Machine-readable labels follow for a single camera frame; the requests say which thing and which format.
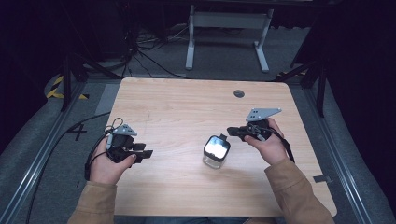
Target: black wall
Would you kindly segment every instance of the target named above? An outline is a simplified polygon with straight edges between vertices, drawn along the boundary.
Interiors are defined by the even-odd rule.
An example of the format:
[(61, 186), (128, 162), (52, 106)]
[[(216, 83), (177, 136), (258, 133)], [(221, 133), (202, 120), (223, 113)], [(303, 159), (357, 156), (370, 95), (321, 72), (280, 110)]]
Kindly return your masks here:
[(45, 86), (60, 73), (66, 54), (101, 60), (84, 8), (77, 0), (0, 4), (0, 153), (47, 102)]
[(396, 7), (345, 0), (321, 15), (297, 63), (320, 60), (346, 125), (396, 214)]

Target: handheld device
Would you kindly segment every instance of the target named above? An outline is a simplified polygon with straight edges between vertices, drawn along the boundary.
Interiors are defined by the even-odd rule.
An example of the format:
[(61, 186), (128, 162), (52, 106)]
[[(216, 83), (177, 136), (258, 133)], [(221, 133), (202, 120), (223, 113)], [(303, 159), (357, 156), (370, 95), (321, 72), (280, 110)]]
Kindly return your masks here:
[(247, 115), (246, 126), (229, 127), (227, 128), (227, 132), (230, 136), (238, 136), (244, 142), (246, 135), (265, 142), (272, 134), (274, 134), (280, 138), (288, 153), (289, 159), (295, 162), (289, 142), (284, 139), (275, 129), (271, 128), (268, 123), (268, 117), (281, 111), (282, 110), (280, 108), (252, 108), (250, 113)]
[(96, 150), (99, 143), (108, 135), (106, 142), (106, 152), (107, 156), (115, 163), (122, 162), (127, 157), (135, 154), (135, 163), (141, 163), (143, 159), (148, 159), (151, 157), (152, 150), (145, 150), (146, 144), (144, 143), (134, 143), (134, 138), (132, 136), (137, 136), (135, 132), (128, 124), (122, 124), (118, 128), (111, 128), (99, 138), (95, 146), (92, 148), (90, 155), (85, 162), (85, 173), (84, 177), (86, 180), (90, 180), (91, 164), (96, 157), (92, 157), (93, 152)]

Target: black controller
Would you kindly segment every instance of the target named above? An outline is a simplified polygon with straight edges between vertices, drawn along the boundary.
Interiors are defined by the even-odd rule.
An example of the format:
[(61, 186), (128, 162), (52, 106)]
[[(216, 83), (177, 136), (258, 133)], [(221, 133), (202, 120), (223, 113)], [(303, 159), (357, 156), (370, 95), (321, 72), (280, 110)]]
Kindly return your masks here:
[(271, 132), (268, 131), (268, 119), (262, 119), (258, 121), (250, 121), (246, 126), (229, 127), (227, 132), (230, 136), (238, 136), (242, 141), (245, 142), (245, 136), (249, 135), (258, 140), (265, 141), (271, 136)]
[(289, 158), (294, 162), (294, 157), (291, 152), (290, 144), (284, 139), (275, 129), (269, 126), (268, 117), (277, 114), (281, 111), (280, 108), (253, 108), (248, 114), (246, 126), (241, 127), (229, 127), (227, 132), (230, 136), (238, 136), (243, 142), (245, 142), (245, 136), (252, 136), (262, 142), (265, 142), (271, 134), (276, 135), (285, 147)]
[(121, 125), (110, 134), (107, 138), (106, 153), (112, 161), (119, 163), (135, 154), (135, 164), (151, 157), (152, 150), (145, 151), (144, 143), (134, 143), (132, 135), (137, 136), (137, 133), (128, 124)]

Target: person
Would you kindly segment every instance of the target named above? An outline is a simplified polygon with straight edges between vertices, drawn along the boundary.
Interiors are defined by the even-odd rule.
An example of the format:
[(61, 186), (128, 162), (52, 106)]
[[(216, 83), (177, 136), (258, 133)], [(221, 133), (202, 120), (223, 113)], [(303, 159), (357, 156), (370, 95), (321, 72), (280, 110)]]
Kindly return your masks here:
[[(271, 118), (268, 118), (268, 121), (269, 126), (284, 137), (276, 122)], [(270, 164), (264, 172), (287, 223), (334, 223), (329, 210), (314, 195), (312, 186), (303, 172), (289, 160), (278, 137), (272, 134), (265, 142), (262, 142), (247, 135), (245, 141), (257, 148), (262, 158)], [(105, 150), (106, 139), (99, 144), (93, 156)], [(97, 157), (92, 162), (90, 181), (82, 191), (76, 210), (68, 223), (113, 223), (117, 183), (122, 173), (131, 167), (134, 160), (134, 155), (120, 163), (112, 162), (106, 155)], [(254, 218), (238, 221), (241, 224), (256, 223)], [(265, 218), (260, 223), (275, 223), (275, 221)]]

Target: wooden table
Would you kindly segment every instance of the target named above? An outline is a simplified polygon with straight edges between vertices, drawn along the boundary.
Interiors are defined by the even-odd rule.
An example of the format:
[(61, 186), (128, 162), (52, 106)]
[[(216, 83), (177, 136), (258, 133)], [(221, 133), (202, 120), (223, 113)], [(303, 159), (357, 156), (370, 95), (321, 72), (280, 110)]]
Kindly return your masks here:
[[(245, 93), (243, 98), (233, 95)], [(253, 107), (278, 108), (272, 116), (291, 144), (296, 164), (315, 195), (335, 216), (336, 208), (322, 175), (289, 87), (283, 83), (125, 78), (108, 124), (123, 118), (136, 132), (136, 143), (154, 150), (152, 157), (127, 170), (118, 184), (116, 215), (279, 217), (259, 152), (229, 136), (223, 166), (202, 162), (211, 135), (243, 126)]]

